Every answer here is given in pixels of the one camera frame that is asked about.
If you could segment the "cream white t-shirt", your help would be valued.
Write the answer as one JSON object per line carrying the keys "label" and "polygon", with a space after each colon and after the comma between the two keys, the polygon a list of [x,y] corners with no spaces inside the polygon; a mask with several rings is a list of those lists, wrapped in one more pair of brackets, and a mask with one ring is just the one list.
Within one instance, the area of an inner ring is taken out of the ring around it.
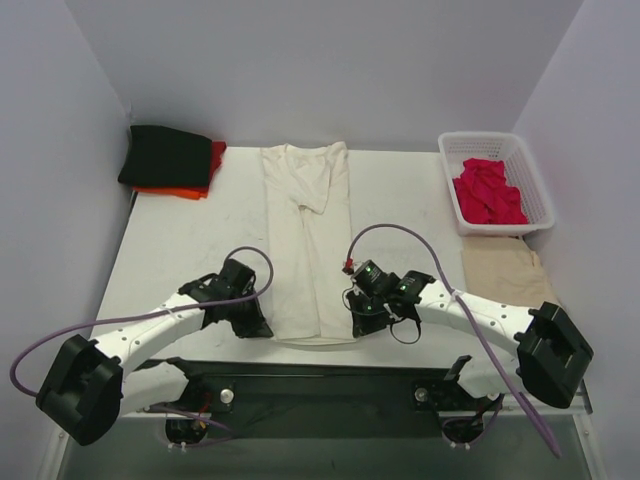
{"label": "cream white t-shirt", "polygon": [[342,142],[260,152],[266,188],[269,257],[274,266],[271,328],[296,345],[351,343],[342,303],[351,286],[343,260],[351,236],[348,149]]}

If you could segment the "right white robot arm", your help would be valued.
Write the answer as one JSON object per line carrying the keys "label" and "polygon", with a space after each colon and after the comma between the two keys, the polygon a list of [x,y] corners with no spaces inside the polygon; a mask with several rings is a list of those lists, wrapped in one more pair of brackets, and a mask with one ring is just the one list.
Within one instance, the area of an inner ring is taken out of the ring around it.
{"label": "right white robot arm", "polygon": [[584,335],[556,304],[503,304],[449,288],[415,270],[398,277],[371,260],[345,272],[357,291],[347,296],[356,319],[388,325],[411,319],[481,334],[489,346],[512,356],[503,369],[516,389],[553,408],[569,408],[594,357]]}

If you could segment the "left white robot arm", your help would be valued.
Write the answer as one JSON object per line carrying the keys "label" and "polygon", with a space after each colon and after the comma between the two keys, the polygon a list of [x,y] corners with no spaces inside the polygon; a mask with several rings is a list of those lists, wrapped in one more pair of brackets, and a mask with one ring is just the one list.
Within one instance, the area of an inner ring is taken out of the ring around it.
{"label": "left white robot arm", "polygon": [[144,367],[165,347],[220,321],[239,338],[269,338],[260,309],[255,272],[228,258],[221,271],[181,286],[149,317],[87,340],[67,339],[36,395],[36,404],[79,445],[103,437],[129,413],[170,403],[182,412],[195,409],[202,387],[176,364]]}

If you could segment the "orange folded t-shirt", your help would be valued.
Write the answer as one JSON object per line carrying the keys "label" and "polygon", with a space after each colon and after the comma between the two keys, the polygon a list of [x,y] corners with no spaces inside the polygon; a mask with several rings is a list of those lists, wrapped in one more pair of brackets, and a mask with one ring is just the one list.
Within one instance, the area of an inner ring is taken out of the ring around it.
{"label": "orange folded t-shirt", "polygon": [[174,196],[187,200],[200,200],[208,197],[208,191],[202,189],[134,187],[133,190],[137,193]]}

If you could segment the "beige folded cloth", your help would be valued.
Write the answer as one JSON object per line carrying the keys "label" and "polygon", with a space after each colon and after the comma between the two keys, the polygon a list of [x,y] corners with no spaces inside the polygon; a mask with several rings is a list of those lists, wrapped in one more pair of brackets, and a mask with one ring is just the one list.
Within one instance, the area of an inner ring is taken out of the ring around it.
{"label": "beige folded cloth", "polygon": [[538,255],[519,238],[468,236],[461,259],[467,292],[503,304],[560,304]]}

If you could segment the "red folded t-shirt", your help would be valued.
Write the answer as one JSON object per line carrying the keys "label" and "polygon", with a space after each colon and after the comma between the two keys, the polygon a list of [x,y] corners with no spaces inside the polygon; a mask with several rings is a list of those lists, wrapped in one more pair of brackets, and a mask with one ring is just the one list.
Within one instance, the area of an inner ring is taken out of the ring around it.
{"label": "red folded t-shirt", "polygon": [[211,143],[211,163],[209,169],[210,179],[212,179],[220,169],[226,149],[227,144],[223,141],[214,141]]}

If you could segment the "magenta crumpled t-shirt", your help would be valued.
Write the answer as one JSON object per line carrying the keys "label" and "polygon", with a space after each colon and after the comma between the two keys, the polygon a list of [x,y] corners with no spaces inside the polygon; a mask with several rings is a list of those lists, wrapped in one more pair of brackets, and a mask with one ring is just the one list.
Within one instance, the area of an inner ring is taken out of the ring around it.
{"label": "magenta crumpled t-shirt", "polygon": [[503,161],[469,158],[453,179],[463,218],[477,225],[525,225],[521,193],[507,183]]}

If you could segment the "black folded t-shirt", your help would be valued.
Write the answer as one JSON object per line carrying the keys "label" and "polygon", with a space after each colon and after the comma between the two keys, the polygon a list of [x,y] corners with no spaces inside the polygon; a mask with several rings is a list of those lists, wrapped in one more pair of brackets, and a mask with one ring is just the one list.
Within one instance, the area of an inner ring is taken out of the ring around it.
{"label": "black folded t-shirt", "polygon": [[212,141],[157,125],[132,125],[118,182],[143,188],[204,188],[210,183]]}

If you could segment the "white plastic basket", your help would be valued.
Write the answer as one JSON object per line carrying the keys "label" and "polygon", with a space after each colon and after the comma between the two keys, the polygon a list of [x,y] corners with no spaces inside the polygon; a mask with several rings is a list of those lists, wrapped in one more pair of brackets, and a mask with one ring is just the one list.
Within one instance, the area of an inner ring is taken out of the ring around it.
{"label": "white plastic basket", "polygon": [[460,235],[522,237],[553,227],[551,201],[520,137],[455,131],[438,146]]}

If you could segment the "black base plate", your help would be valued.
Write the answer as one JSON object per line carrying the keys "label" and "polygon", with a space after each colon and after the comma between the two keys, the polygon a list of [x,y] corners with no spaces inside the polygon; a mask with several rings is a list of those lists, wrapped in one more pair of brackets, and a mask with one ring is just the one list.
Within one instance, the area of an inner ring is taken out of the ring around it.
{"label": "black base plate", "polygon": [[455,430],[473,439],[497,408],[451,368],[167,362],[188,380],[171,407],[211,415],[210,439],[422,439],[455,417],[473,420]]}

